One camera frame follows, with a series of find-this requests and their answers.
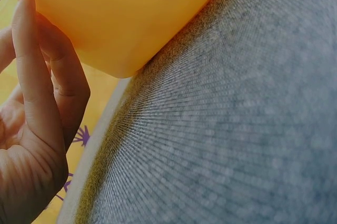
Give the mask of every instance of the gray fabric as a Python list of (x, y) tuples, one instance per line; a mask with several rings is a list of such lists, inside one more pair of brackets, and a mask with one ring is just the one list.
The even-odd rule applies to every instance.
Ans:
[(337, 0), (212, 0), (134, 78), (78, 223), (337, 223)]

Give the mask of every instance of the yellow background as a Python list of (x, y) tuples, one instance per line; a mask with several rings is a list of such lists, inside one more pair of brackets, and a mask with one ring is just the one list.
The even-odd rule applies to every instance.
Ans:
[[(0, 29), (10, 25), (16, 2), (17, 0), (0, 1)], [(83, 68), (87, 75), (92, 95), (84, 115), (82, 127), (86, 125), (90, 134), (92, 134), (118, 80), (89, 66), (83, 65)], [(16, 85), (16, 67), (15, 62), (13, 62), (0, 75), (0, 103), (3, 103), (7, 99), (8, 95)], [(81, 145), (81, 142), (73, 143), (67, 154), (70, 173), (75, 173), (76, 171), (76, 167), (84, 150), (84, 147)], [(60, 191), (58, 195), (64, 198), (65, 191)], [(62, 201), (55, 197), (47, 209), (44, 210), (33, 223), (55, 223), (61, 206)]]

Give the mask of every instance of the orange plastic cup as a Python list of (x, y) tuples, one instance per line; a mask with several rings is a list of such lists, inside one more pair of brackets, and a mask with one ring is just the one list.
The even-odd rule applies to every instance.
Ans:
[(208, 0), (36, 0), (83, 63), (124, 78), (141, 69)]

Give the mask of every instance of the skin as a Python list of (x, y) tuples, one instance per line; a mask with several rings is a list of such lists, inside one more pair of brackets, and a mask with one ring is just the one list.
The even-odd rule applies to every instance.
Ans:
[(19, 85), (0, 108), (0, 223), (31, 223), (67, 180), (90, 89), (72, 43), (34, 0), (20, 0), (0, 31), (0, 73), (14, 59)]

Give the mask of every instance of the purple flower print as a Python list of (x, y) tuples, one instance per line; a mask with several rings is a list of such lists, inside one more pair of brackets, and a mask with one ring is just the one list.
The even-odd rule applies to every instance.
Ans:
[[(69, 173), (68, 176), (69, 176), (69, 177), (73, 177), (74, 174)], [(72, 181), (69, 180), (69, 181), (68, 181), (67, 183), (65, 183), (64, 186), (63, 186), (63, 189), (65, 190), (66, 193), (68, 192), (68, 187), (69, 187), (69, 185), (71, 184), (71, 182), (72, 182)], [(60, 200), (62, 200), (62, 201), (64, 200), (64, 198), (62, 198), (61, 196), (59, 196), (59, 195), (56, 195), (56, 196), (57, 196), (57, 198), (59, 198)]]
[(84, 129), (83, 128), (78, 129), (77, 135), (76, 135), (75, 139), (73, 140), (73, 142), (81, 141), (82, 146), (85, 147), (87, 145), (89, 139), (90, 139), (90, 134), (89, 134), (88, 127), (84, 126)]

